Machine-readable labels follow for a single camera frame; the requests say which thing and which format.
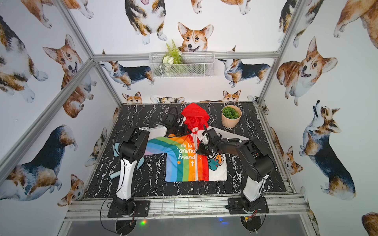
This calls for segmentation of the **rainbow hooded kids jacket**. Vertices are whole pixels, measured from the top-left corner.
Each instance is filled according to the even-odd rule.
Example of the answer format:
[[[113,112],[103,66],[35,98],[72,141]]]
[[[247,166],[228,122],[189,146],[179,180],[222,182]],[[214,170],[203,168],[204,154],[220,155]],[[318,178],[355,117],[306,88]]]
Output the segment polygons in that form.
[[[209,115],[197,104],[184,108],[181,115],[191,134],[157,137],[147,144],[145,155],[166,154],[166,182],[226,181],[226,154],[200,155],[202,133],[208,128]]]

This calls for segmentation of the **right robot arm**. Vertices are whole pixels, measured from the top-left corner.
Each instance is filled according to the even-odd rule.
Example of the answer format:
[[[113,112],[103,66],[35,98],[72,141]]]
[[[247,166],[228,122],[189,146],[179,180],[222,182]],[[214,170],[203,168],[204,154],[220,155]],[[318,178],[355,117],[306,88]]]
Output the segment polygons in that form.
[[[249,203],[258,200],[266,180],[275,170],[275,162],[262,142],[255,137],[250,139],[214,127],[205,127],[198,134],[198,154],[230,154],[239,157],[248,176],[242,196]]]

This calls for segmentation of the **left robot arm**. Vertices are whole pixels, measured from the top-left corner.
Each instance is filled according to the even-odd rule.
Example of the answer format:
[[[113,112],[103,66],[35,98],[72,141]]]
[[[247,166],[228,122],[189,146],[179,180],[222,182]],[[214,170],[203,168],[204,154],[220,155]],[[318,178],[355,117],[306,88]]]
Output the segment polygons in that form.
[[[119,143],[117,152],[120,158],[121,170],[118,190],[113,202],[132,202],[132,180],[139,160],[144,156],[149,140],[169,137],[182,137],[191,134],[188,126],[184,124],[184,116],[179,114],[176,107],[168,110],[167,116],[162,122],[151,127],[132,126],[127,129],[123,140]]]

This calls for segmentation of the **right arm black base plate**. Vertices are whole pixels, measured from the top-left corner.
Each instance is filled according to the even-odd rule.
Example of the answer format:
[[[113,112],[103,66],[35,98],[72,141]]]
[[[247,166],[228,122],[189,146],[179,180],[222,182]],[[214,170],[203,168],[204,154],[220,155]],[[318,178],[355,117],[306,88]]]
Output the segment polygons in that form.
[[[225,208],[229,210],[230,214],[252,214],[255,211],[269,213],[267,201],[263,196],[253,202],[249,202],[245,197],[228,198]]]

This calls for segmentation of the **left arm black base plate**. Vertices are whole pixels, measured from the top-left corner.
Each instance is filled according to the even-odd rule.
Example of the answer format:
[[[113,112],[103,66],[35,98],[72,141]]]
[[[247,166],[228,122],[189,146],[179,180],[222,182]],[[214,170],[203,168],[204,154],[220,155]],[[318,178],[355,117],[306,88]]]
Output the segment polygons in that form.
[[[131,201],[125,204],[115,204],[111,202],[108,218],[120,217],[147,217],[150,209],[150,201]]]

